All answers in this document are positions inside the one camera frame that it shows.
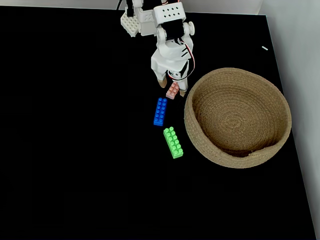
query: round basket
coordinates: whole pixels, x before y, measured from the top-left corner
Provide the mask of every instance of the round basket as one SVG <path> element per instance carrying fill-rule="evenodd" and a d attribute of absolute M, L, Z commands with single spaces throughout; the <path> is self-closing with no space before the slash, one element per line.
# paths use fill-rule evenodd
<path fill-rule="evenodd" d="M 184 122 L 203 156 L 236 169 L 272 158 L 287 141 L 292 126 L 289 105 L 276 86 L 237 68 L 214 70 L 193 86 Z"/>

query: blue lego brick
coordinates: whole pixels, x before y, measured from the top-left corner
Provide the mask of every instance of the blue lego brick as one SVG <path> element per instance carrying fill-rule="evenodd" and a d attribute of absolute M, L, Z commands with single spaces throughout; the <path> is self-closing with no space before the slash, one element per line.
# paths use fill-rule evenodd
<path fill-rule="evenodd" d="M 158 102 L 156 104 L 153 125 L 161 127 L 164 125 L 167 103 L 168 100 L 166 98 L 159 97 Z"/>

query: wire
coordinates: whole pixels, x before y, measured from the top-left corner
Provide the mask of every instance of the wire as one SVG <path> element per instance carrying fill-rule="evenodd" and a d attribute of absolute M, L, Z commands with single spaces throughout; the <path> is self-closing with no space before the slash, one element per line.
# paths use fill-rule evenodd
<path fill-rule="evenodd" d="M 120 5 L 121 5 L 121 2 L 122 2 L 122 0 L 119 0 L 119 2 L 118 2 L 118 6 L 116 7 L 116 9 L 117 9 L 117 10 L 119 10 Z"/>
<path fill-rule="evenodd" d="M 194 57 L 194 55 L 192 54 L 192 51 L 190 50 L 189 46 L 188 46 L 181 38 L 180 38 L 180 43 L 184 44 L 185 47 L 187 48 L 187 50 L 188 50 L 188 52 L 189 52 L 189 54 L 190 54 L 190 56 L 191 56 L 191 58 L 192 58 L 192 60 L 193 60 L 193 69 L 192 69 L 192 71 L 190 72 L 190 74 L 188 74 L 186 77 L 180 78 L 180 79 L 174 78 L 174 77 L 170 76 L 170 74 L 168 74 L 171 79 L 176 80 L 176 81 L 180 81 L 180 80 L 183 80 L 183 79 L 188 78 L 188 77 L 194 72 L 194 70 L 195 70 L 195 68 L 196 68 L 195 57 Z"/>

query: red wire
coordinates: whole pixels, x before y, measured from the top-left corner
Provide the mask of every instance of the red wire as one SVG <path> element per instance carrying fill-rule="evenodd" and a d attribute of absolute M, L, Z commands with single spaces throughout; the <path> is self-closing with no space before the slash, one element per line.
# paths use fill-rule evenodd
<path fill-rule="evenodd" d="M 184 77 L 184 78 L 180 78 L 180 79 L 173 78 L 172 76 L 170 76 L 170 74 L 168 74 L 168 75 L 169 75 L 169 77 L 170 77 L 171 79 L 176 80 L 176 81 L 180 81 L 180 80 L 183 80 L 183 79 L 188 78 L 188 77 L 189 77 L 189 76 L 194 72 L 194 70 L 195 70 L 195 68 L 196 68 L 196 61 L 195 61 L 195 57 L 194 57 L 194 55 L 192 54 L 192 52 L 191 52 L 191 50 L 190 50 L 189 46 L 188 46 L 184 41 L 182 41 L 182 40 L 181 40 L 181 42 L 186 46 L 186 48 L 188 49 L 188 52 L 189 52 L 189 54 L 190 54 L 190 56 L 191 56 L 191 58 L 192 58 L 192 60 L 193 60 L 193 69 L 192 69 L 192 71 L 190 72 L 190 74 L 189 74 L 189 75 L 187 75 L 187 76 L 186 76 L 186 77 Z"/>

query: white wall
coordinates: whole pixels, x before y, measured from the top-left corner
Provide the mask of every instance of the white wall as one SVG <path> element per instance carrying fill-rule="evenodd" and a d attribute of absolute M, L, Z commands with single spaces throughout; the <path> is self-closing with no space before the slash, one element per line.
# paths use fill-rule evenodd
<path fill-rule="evenodd" d="M 284 95 L 291 108 L 313 225 L 320 239 L 320 0 L 264 0 L 260 14 L 267 15 Z"/>
<path fill-rule="evenodd" d="M 263 0 L 181 0 L 186 12 L 257 14 Z M 0 0 L 0 6 L 116 9 L 118 0 Z M 122 0 L 124 9 L 126 0 Z"/>

